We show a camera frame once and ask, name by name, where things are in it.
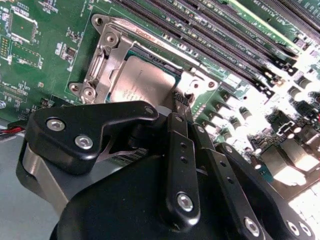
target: red wire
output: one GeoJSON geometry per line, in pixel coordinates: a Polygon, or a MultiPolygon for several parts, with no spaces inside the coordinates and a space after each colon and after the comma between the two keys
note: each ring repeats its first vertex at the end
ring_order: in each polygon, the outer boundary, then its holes
{"type": "Polygon", "coordinates": [[[17,134],[21,131],[23,131],[24,129],[22,127],[15,127],[15,128],[11,128],[11,129],[7,129],[7,130],[3,130],[2,133],[5,134],[17,134]]]}

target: motherboard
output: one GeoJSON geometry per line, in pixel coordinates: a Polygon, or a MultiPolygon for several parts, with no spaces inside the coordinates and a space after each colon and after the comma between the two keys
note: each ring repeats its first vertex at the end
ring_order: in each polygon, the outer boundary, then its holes
{"type": "Polygon", "coordinates": [[[303,186],[320,167],[320,0],[0,0],[0,16],[2,119],[170,108],[180,91],[269,182],[303,186]]]}

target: gray table surface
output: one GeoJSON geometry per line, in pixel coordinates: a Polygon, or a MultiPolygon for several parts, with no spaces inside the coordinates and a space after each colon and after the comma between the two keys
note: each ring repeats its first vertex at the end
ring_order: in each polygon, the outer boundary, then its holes
{"type": "Polygon", "coordinates": [[[0,144],[0,239],[48,240],[58,222],[53,207],[25,189],[16,177],[23,138],[0,144]]]}

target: black plastic linkage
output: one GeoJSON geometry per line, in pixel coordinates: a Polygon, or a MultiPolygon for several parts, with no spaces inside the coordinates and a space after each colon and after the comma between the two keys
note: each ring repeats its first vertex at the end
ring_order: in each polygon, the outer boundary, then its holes
{"type": "Polygon", "coordinates": [[[231,145],[221,143],[216,150],[226,156],[251,207],[272,239],[315,239],[310,226],[231,145]]]}
{"type": "Polygon", "coordinates": [[[197,168],[205,167],[216,193],[220,217],[231,239],[264,240],[265,236],[226,156],[215,151],[208,133],[199,124],[191,126],[196,142],[197,168]]]}
{"type": "Polygon", "coordinates": [[[194,143],[188,139],[187,121],[178,113],[168,116],[167,132],[159,213],[173,230],[187,231],[200,219],[194,143]]]}
{"type": "Polygon", "coordinates": [[[158,116],[157,110],[144,101],[40,109],[30,116],[25,139],[35,154],[68,173],[84,174],[104,150],[104,137],[119,135],[137,124],[150,124],[158,116]],[[64,128],[50,129],[50,120],[61,121],[64,128]],[[92,146],[83,149],[76,145],[78,136],[88,137],[92,146]]]}

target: screw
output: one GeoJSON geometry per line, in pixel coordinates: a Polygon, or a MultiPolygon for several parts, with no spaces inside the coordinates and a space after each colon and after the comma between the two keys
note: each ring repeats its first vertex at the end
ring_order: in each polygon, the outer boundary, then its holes
{"type": "Polygon", "coordinates": [[[286,223],[288,224],[290,230],[294,233],[294,235],[300,236],[300,232],[299,232],[298,228],[296,227],[296,225],[294,225],[290,221],[286,221],[286,223]]]}
{"type": "Polygon", "coordinates": [[[310,229],[309,229],[306,225],[304,225],[302,222],[299,222],[299,225],[300,225],[300,227],[302,228],[302,230],[303,230],[309,237],[312,236],[312,233],[311,233],[310,229]]]}
{"type": "Polygon", "coordinates": [[[245,217],[244,218],[244,225],[246,227],[246,229],[249,230],[249,232],[255,236],[255,237],[259,237],[260,235],[260,230],[259,227],[257,226],[257,224],[252,221],[249,217],[245,217]]]}
{"type": "Polygon", "coordinates": [[[225,146],[225,150],[227,150],[229,153],[232,153],[232,148],[229,146],[225,146]]]}
{"type": "Polygon", "coordinates": [[[201,126],[198,126],[197,128],[198,128],[200,133],[204,133],[205,132],[205,130],[201,126]]]}
{"type": "Polygon", "coordinates": [[[60,132],[66,127],[64,122],[59,119],[50,119],[46,122],[46,126],[48,127],[48,129],[55,132],[60,132]]]}
{"type": "Polygon", "coordinates": [[[91,140],[90,137],[86,135],[79,135],[74,140],[75,145],[77,145],[79,148],[88,150],[92,148],[94,145],[94,142],[91,140]]]}
{"type": "Polygon", "coordinates": [[[184,121],[180,116],[175,116],[175,119],[177,119],[179,122],[183,122],[184,121]]]}
{"type": "Polygon", "coordinates": [[[180,193],[177,197],[179,206],[186,212],[191,212],[194,208],[194,204],[189,196],[180,193]]]}
{"type": "Polygon", "coordinates": [[[148,106],[145,107],[145,110],[146,110],[148,113],[150,113],[150,114],[153,114],[153,113],[154,113],[154,111],[152,110],[152,108],[150,108],[150,107],[148,107],[148,106]]]}
{"type": "Polygon", "coordinates": [[[92,89],[90,89],[90,88],[85,89],[84,90],[84,94],[89,96],[89,97],[92,97],[94,95],[92,89]]]}
{"type": "Polygon", "coordinates": [[[104,39],[109,47],[113,47],[118,42],[118,37],[113,32],[107,32],[104,39]]]}
{"type": "Polygon", "coordinates": [[[79,87],[78,86],[76,86],[76,85],[71,85],[71,90],[73,91],[73,92],[78,92],[79,91],[79,87]]]}

